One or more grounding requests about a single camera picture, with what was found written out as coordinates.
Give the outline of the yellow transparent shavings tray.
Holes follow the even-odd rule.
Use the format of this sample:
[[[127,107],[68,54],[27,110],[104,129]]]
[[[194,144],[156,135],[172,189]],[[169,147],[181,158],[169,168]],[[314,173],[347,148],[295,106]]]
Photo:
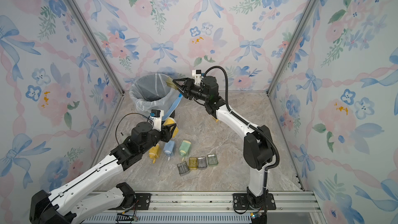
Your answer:
[[[198,169],[198,158],[197,157],[190,157],[188,163],[189,170],[197,170]]]

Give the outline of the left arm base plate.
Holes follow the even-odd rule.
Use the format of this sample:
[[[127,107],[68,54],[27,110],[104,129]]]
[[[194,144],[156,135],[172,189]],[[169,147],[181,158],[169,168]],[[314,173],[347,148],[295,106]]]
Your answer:
[[[110,210],[149,210],[150,200],[152,194],[150,193],[135,193],[124,197],[121,205],[111,208]]]

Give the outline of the right corner aluminium post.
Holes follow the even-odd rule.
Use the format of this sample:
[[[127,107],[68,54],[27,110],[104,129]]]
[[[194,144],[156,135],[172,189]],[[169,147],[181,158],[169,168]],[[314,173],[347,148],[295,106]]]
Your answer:
[[[308,24],[308,20],[309,20],[310,16],[312,15],[318,2],[319,2],[319,0],[309,0],[306,7],[304,8],[302,17],[300,18],[300,20],[297,23],[297,26],[293,32],[291,42],[288,45],[286,52],[284,53],[284,56],[281,59],[279,66],[277,67],[277,70],[273,77],[272,83],[269,85],[269,88],[267,91],[268,97],[271,97],[273,92],[276,90],[279,79],[282,76],[287,63],[289,62],[289,59],[293,53],[293,50],[295,49],[296,45],[299,43],[299,40]]]

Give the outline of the clear trash bag blue band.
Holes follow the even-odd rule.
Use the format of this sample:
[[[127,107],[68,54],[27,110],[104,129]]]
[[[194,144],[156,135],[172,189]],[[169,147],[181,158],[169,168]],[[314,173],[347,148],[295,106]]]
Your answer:
[[[167,86],[165,74],[148,74],[136,80],[129,90],[129,96],[136,110],[148,116],[151,110],[175,111],[182,99],[178,90]]]

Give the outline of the green transparent shavings tray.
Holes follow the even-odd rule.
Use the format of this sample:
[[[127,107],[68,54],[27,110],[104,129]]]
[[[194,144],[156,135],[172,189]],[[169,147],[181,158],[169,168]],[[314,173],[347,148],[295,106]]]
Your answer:
[[[207,161],[210,167],[217,166],[219,164],[216,154],[207,155]]]

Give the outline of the black trash bin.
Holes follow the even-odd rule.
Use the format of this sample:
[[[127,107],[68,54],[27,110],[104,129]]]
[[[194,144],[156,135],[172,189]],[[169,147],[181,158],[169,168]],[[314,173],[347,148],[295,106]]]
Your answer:
[[[174,118],[175,117],[175,111],[168,111],[167,113],[164,113],[162,117],[162,121],[166,121],[168,118]]]

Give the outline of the blue pencil sharpener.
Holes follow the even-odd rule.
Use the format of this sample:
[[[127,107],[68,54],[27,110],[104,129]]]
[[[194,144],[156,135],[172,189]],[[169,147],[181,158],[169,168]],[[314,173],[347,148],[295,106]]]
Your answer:
[[[176,144],[174,141],[170,140],[167,143],[165,143],[163,152],[166,155],[168,161],[170,161],[171,157],[175,155],[175,150],[176,150]]]

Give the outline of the clear blue sharpener tray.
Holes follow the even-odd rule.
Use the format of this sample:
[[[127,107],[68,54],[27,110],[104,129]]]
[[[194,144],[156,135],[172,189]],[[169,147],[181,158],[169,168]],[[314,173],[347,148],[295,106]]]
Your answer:
[[[198,164],[197,168],[198,170],[204,170],[207,169],[207,158],[206,157],[198,157]]]

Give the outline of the dark shavings tray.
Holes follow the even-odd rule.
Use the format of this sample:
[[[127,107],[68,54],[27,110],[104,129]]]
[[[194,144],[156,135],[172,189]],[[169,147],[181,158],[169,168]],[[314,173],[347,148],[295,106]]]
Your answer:
[[[186,161],[177,164],[177,169],[180,176],[187,175],[190,172],[189,166]]]

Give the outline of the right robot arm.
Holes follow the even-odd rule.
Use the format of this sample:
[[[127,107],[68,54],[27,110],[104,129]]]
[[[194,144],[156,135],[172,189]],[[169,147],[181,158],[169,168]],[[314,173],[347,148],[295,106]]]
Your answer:
[[[225,123],[243,139],[243,157],[250,167],[247,187],[247,208],[267,210],[270,199],[267,190],[268,170],[277,167],[280,155],[269,128],[255,125],[233,111],[219,94],[219,85],[213,76],[174,79],[173,84],[183,97],[203,101],[211,116]]]

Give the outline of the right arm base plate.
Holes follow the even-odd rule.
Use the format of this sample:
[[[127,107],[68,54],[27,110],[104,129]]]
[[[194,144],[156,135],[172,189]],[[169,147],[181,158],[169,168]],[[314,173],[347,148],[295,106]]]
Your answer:
[[[274,196],[268,191],[259,197],[251,193],[234,193],[233,208],[236,211],[245,210],[276,210]]]

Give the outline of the corner aluminium post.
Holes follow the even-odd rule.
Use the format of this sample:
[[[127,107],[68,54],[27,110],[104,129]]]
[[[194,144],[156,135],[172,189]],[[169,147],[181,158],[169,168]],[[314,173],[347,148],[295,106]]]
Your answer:
[[[84,18],[83,12],[81,11],[80,7],[78,6],[76,0],[64,0],[66,5],[70,8],[71,12],[73,13],[74,17],[77,20],[77,23],[82,30],[84,37],[88,41],[88,44],[93,49],[94,53],[96,54],[97,58],[99,59],[102,67],[104,68],[105,72],[108,74],[111,82],[116,87],[116,90],[121,94],[124,95],[124,89],[120,84],[116,74],[114,73],[113,69],[111,68],[110,63],[105,58],[99,43],[97,42],[94,33],[92,32],[87,20]]]
[[[302,17],[300,18],[300,20],[297,23],[297,26],[293,32],[291,42],[288,45],[286,52],[284,53],[284,56],[281,59],[279,66],[277,67],[277,70],[273,77],[272,83],[269,85],[269,88],[267,91],[268,97],[271,97],[273,92],[276,90],[279,79],[282,76],[287,63],[289,62],[289,59],[293,53],[293,50],[295,49],[296,45],[299,43],[299,40],[308,24],[308,20],[309,20],[310,16],[312,15],[318,2],[319,2],[319,0],[309,0],[306,7],[304,8]]]

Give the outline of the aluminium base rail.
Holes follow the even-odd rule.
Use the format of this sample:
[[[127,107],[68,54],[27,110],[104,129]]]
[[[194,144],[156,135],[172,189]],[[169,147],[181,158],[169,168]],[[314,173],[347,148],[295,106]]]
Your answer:
[[[227,191],[153,191],[149,210],[105,210],[81,224],[324,224],[312,192],[274,191],[276,210],[233,208]]]

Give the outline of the green pencil sharpener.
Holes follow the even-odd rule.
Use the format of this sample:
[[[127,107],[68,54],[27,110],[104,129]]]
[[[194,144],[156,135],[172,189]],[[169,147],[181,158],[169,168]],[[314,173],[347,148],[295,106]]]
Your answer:
[[[123,143],[127,143],[127,142],[129,142],[130,141],[130,136],[126,136],[126,137],[124,137],[123,138]]]
[[[179,147],[179,154],[181,156],[181,160],[184,161],[185,157],[189,155],[189,152],[191,150],[192,143],[187,140],[183,140],[181,142],[181,145]]]

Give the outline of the left corner aluminium post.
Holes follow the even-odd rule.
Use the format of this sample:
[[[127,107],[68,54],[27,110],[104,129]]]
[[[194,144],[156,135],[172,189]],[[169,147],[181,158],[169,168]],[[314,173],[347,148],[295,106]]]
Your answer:
[[[105,72],[108,74],[111,82],[116,87],[116,90],[121,94],[124,95],[124,89],[120,84],[116,74],[114,73],[113,69],[111,68],[110,63],[105,58],[99,43],[97,42],[94,33],[92,32],[87,20],[84,18],[83,12],[81,11],[80,7],[78,6],[76,0],[64,0],[66,5],[70,8],[71,12],[73,13],[74,17],[77,20],[77,23],[82,30],[84,37],[88,41],[88,44],[93,49],[94,53],[96,54],[97,58],[99,59],[102,67],[104,68]]]

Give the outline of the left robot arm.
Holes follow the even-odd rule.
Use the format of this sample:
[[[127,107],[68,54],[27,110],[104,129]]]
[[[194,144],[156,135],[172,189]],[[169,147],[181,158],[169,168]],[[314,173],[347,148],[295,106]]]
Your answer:
[[[105,181],[126,171],[141,160],[158,142],[169,142],[177,133],[177,124],[140,122],[131,135],[102,161],[69,183],[50,192],[36,193],[31,200],[29,220],[32,224],[80,224],[111,208],[130,209],[137,202],[135,191],[127,183],[111,190],[88,195]]]

